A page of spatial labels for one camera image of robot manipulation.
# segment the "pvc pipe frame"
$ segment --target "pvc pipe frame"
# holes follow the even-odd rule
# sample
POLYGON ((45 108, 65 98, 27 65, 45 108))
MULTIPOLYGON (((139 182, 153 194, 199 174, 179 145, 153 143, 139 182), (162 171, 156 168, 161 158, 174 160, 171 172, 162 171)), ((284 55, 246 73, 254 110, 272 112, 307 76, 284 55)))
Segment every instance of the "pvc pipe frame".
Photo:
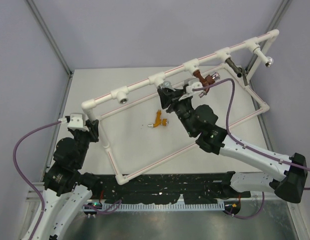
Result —
MULTIPOLYGON (((263 53, 263 54, 266 54, 267 51, 268 51, 268 49, 270 48, 271 44, 272 44, 272 43, 275 41, 275 39, 277 38, 278 34, 279 34, 279 31, 276 30, 276 29, 274 29, 274 30, 269 31, 268 33, 266 33, 266 34, 264 34, 264 35, 261 35, 261 36, 259 36, 259 37, 254 37, 254 38, 249 39, 249 40, 247 40, 247 41, 244 41, 244 42, 242 42, 242 43, 240 43, 240 44, 237 44, 237 45, 234 45, 234 46, 231 46, 231 47, 227 47, 227 48, 223 48, 222 51, 225 51, 225 53, 230 54, 230 53, 232 53, 232 52, 235 52, 235 51, 238 51, 238 50, 241 50, 241 49, 245 49, 245 48, 248 48, 248 49, 249 49, 250 43, 257 44, 257 43, 266 41, 265 46, 264 46, 264 48, 262 49, 262 53, 263 53)), ((198 59, 193 59, 193 60, 191 60, 191 61, 194 61, 195 63, 197 63, 198 65, 200 65, 200 64, 202 64, 202 63, 206 63, 206 62, 215 60, 215 59, 217 59, 217 58, 220 58, 220 55, 217 54, 217 53, 215 52, 215 53, 213 53, 213 54, 210 54, 210 55, 207 55, 207 56, 203 56, 203 57, 198 58, 198 59)), ((255 71, 257 70, 257 68, 258 68, 258 66, 260 65, 260 63, 261 63, 261 59, 260 59, 260 57, 258 57, 257 61, 254 63, 254 65, 252 66, 252 68, 251 68, 249 74, 248 74, 247 77, 246 77, 248 82, 250 81, 252 75, 253 75, 253 74, 255 73, 255 71)), ((266 112, 266 111, 269 110, 269 105, 268 105, 267 103, 265 103, 265 102, 251 89, 250 86, 248 86, 248 85, 245 86, 244 83, 243 83, 243 81, 241 81, 241 80, 236 76, 236 74, 235 74, 234 71, 230 68, 229 65, 227 65, 227 64, 225 64, 225 63, 222 63, 221 65, 219 65, 219 66, 217 66, 217 67, 214 67, 214 68, 212 68, 212 69, 210 69, 210 70, 208 70, 208 71, 206 71, 206 72, 203 72, 203 74, 206 74, 206 75, 207 75, 207 74, 209 74, 210 72, 212 72, 212 71, 217 71, 217 70, 219 70, 219 69, 226 69, 226 70, 228 70, 228 71, 230 72, 230 74, 233 75, 234 79, 236 79, 236 80, 238 81, 238 83, 240 84, 240 86, 241 86, 244 90, 246 90, 246 91, 251 95, 251 97, 257 101, 257 103, 258 103, 259 106, 260 106, 260 108, 259 108, 258 110, 256 110, 255 112, 253 112, 253 113, 251 113, 250 115, 248 115, 248 116, 246 116, 246 117, 243 117, 242 119, 240 119, 240 120, 238 120, 238 121, 232 123, 232 124, 229 126, 230 128, 233 128, 233 127, 235 127, 235 126, 237 126, 237 125, 239 125, 239 124, 241 124, 241 123, 243 123, 243 122, 246 122, 246 121, 252 119, 253 117, 258 116, 259 114, 264 113, 264 112, 266 112)), ((168 78, 168 77, 171 77, 171 76, 173 76, 173 75, 176 75, 176 74, 181 73, 181 72, 184 72, 184 71, 188 71, 188 69, 186 69, 186 67, 185 67, 184 64, 183 64, 183 65, 180 65, 180 66, 178 66, 178 67, 175 67, 175 68, 173 68, 173 69, 171 69, 171 70, 168 70, 168 71, 166 71, 166 72, 160 72, 160 73, 158 73, 158 75, 159 75, 159 76, 163 76, 163 75, 164 75, 165 78, 168 78)), ((150 84, 151 84, 151 83, 150 83, 149 79, 146 78, 146 79, 144 79, 144 80, 141 80, 141 81, 136 82, 136 83, 134 83, 134 84, 131 84, 131 85, 129 85, 129 86, 121 87, 120 89, 125 88, 125 89, 128 89, 128 92, 132 92, 132 91, 134 91, 134 90, 140 89, 140 88, 145 87, 145 86, 148 86, 148 85, 150 85, 150 84)), ((183 86, 183 85, 184 85, 184 81, 175 84, 174 87, 177 88, 177 87, 180 87, 180 86, 183 86)), ((120 92, 118 89, 112 91, 112 93, 118 93, 118 92, 120 92)), ((117 109, 115 109, 115 110, 112 110, 112 111, 110 111, 110 112, 108 112, 108 113, 106 113, 106 114, 100 116, 100 117, 99 117, 99 120, 100 120, 100 122, 101 122, 101 121, 102 121, 103 119, 105 119, 105 118, 108 118, 108 117, 110 117, 110 116, 112 116, 112 115, 114 115, 114 114, 117 114, 117 113, 119 113, 119 112, 121 112, 121 111, 124 111, 124 110, 126 110, 126 109, 129 109, 129 108, 131 108, 131 107, 133 107, 133 106, 135 106, 135 105, 137 105, 137 104, 143 103, 143 102, 145 102, 145 101, 147 101, 147 100, 149 100, 149 99, 152 99, 152 98, 154 98, 154 97, 156 97, 156 96, 158 96, 158 93, 157 93, 157 92, 155 92, 155 93, 153 93, 153 94, 150 94, 150 95, 148 95, 148 96, 145 96, 145 97, 143 97, 143 98, 141 98, 141 99, 139 99, 139 100, 133 101, 133 102, 131 102, 131 103, 129 103, 129 104, 126 104, 126 105, 124 105, 124 106, 122 106, 122 107, 119 107, 119 108, 117 108, 117 109)), ((93 112, 93 108, 95 108, 97 105, 100 105, 100 104, 105 103, 105 102, 107 102, 107 101, 109 101, 109 100, 111 100, 111 99, 116 99, 116 98, 117 98, 117 96, 115 96, 115 94, 108 93, 108 94, 103 95, 103 96, 100 96, 100 97, 98 97, 98 98, 85 101, 85 102, 82 103, 81 106, 82 106, 82 109, 83 109, 84 113, 88 116, 89 120, 94 121, 94 120, 97 119, 97 117, 95 116, 95 114, 94 114, 94 112, 93 112)), ((145 172, 147 172, 147 171, 149 171, 149 170, 151 170, 151 169, 153 169, 153 168, 155 168, 155 167, 157 167, 157 166, 159 166, 159 165, 161 165, 161 164, 163 164, 163 163, 165 163, 165 162, 167 162, 167 161, 169 161, 169 160, 171 160, 171 159, 173 159, 173 158, 175 158, 175 157, 177 157, 177 156, 179 156, 179 155, 181 155, 181 154, 183 154, 183 153, 185 153, 185 152, 187 152, 187 151, 189 151, 189 150, 191 150, 191 149, 193 149, 193 148, 195 148, 195 147, 198 147, 195 143, 193 143, 193 144, 191 144, 191 145, 189 145, 189 146, 187 146, 187 147, 185 147, 185 148, 182 148, 181 150, 179 150, 179 151, 177 151, 177 152, 175 152, 175 153, 173 153, 173 154, 171 154, 171 155, 169 155, 169 156, 167 156, 167 157, 165 157, 165 158, 163 158, 163 159, 161 159, 161 160, 159 160, 159 161, 156 161, 156 162, 154 162, 154 163, 152 163, 152 164, 150 164, 150 165, 148 165, 148 166, 146 166, 146 167, 144 167, 144 168, 142 168, 142 169, 140 169, 140 170, 138 170, 138 171, 136 171, 136 172, 134 172, 134 173, 131 173, 131 174, 128 174, 128 175, 123 176, 123 175, 120 173, 120 171, 119 171, 119 168, 118 168, 118 166, 117 166, 117 163, 116 163, 116 161, 115 161, 115 158, 114 158, 114 156, 113 156, 113 154, 112 154, 112 149, 111 149, 111 147, 110 147, 110 143, 109 143, 109 141, 108 141, 108 139, 107 139, 106 133, 105 133, 105 131, 104 131, 104 129, 103 129, 103 127, 102 127, 101 124, 99 124, 98 130, 99 130, 99 139, 100 139, 100 142, 101 142, 103 148, 105 149, 105 151, 107 152, 107 155, 108 155, 108 158, 109 158, 109 160, 110 160, 110 163, 112 164, 113 169, 114 169, 115 174, 116 174, 117 183, 118 183, 119 185, 123 185, 123 184, 127 183, 129 180, 131 180, 131 179, 133 179, 133 178, 135 178, 135 177, 137 177, 137 176, 139 176, 139 175, 141 175, 141 174, 143 174, 143 173, 145 173, 145 172)))

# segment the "white tabletop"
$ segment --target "white tabletop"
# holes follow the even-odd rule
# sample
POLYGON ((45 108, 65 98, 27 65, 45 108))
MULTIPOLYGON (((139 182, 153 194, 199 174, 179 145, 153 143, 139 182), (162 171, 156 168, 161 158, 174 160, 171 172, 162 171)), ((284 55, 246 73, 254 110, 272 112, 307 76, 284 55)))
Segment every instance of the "white tabletop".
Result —
MULTIPOLYGON (((146 68, 108 68, 108 69, 78 69, 75 70, 70 92, 68 95, 65 115, 82 113, 83 101, 102 96, 116 88, 138 82, 148 76, 169 70, 173 67, 146 67, 146 68)), ((212 68, 201 67, 201 71, 212 68)), ((218 71, 221 79, 231 78, 230 73, 221 69, 218 71)), ((183 72, 167 80, 173 84, 191 77, 183 72)), ((128 95, 131 101, 156 92, 154 86, 147 86, 128 95)), ((225 116, 231 94, 231 84, 225 83, 210 90, 207 96, 193 99, 194 108, 201 104, 208 104, 219 116, 217 125, 225 126, 225 116)), ((97 106, 94 111, 97 116, 119 108, 116 100, 97 106)), ((107 137, 111 143, 114 157, 120 171, 129 174, 147 166, 161 158, 170 155, 192 143, 190 138, 176 117, 175 113, 168 114, 162 111, 162 117, 169 119, 169 126, 149 128, 160 109, 159 97, 129 108, 123 112, 106 118, 102 121, 107 137)), ((235 87, 235 97, 230 115, 230 123, 254 112, 250 95, 238 83, 235 87)), ((259 147, 266 148, 264 138, 257 117, 244 122, 232 129, 232 132, 259 147)), ((71 137, 67 126, 62 125, 58 140, 71 137)), ((259 171, 247 164, 228 157, 206 153, 198 147, 164 163, 147 172, 148 174, 181 174, 181 173, 224 173, 226 171, 255 172, 259 171)), ((91 143, 81 173, 114 174, 112 166, 101 144, 91 143)))

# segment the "gray floor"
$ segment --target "gray floor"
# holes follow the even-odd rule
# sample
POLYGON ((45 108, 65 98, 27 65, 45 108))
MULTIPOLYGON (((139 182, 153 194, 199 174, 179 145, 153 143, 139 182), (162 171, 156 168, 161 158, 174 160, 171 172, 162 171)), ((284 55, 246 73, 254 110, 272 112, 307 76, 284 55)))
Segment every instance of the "gray floor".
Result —
MULTIPOLYGON (((260 202, 245 201, 240 215, 258 210, 260 202)), ((240 220, 214 211, 118 212, 87 218, 81 213, 64 240, 297 240, 287 204, 265 202, 262 213, 240 220)))

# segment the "gray wall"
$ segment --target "gray wall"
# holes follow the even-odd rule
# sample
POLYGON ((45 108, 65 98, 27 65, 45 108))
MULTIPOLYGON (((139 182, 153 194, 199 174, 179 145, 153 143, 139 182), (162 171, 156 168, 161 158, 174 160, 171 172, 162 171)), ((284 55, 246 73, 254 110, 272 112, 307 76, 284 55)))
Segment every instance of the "gray wall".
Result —
MULTIPOLYGON (((310 0, 293 1, 278 29, 269 51, 274 64, 260 66, 253 84, 270 105, 264 117, 275 149, 305 155, 310 167, 310 0)), ((303 202, 310 218, 310 191, 303 202)))
POLYGON ((264 34, 281 0, 34 2, 69 66, 84 69, 178 66, 264 34))
MULTIPOLYGON (((34 128, 55 121, 67 75, 22 0, 0 0, 0 240, 16 240, 28 187, 13 165, 13 148, 34 128)), ((20 145, 21 169, 39 181, 53 129, 20 145)))

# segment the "orange faucet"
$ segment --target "orange faucet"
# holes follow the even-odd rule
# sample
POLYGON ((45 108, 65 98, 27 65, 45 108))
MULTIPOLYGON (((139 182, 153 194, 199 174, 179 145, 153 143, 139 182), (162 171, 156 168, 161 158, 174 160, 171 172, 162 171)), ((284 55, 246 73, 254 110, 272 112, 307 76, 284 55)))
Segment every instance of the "orange faucet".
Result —
POLYGON ((160 116, 161 116, 161 110, 158 110, 158 111, 157 111, 157 116, 156 116, 155 123, 149 124, 148 127, 150 127, 150 128, 156 128, 156 127, 158 127, 159 125, 167 126, 168 123, 169 123, 169 122, 168 122, 168 119, 166 119, 166 118, 160 119, 160 116))

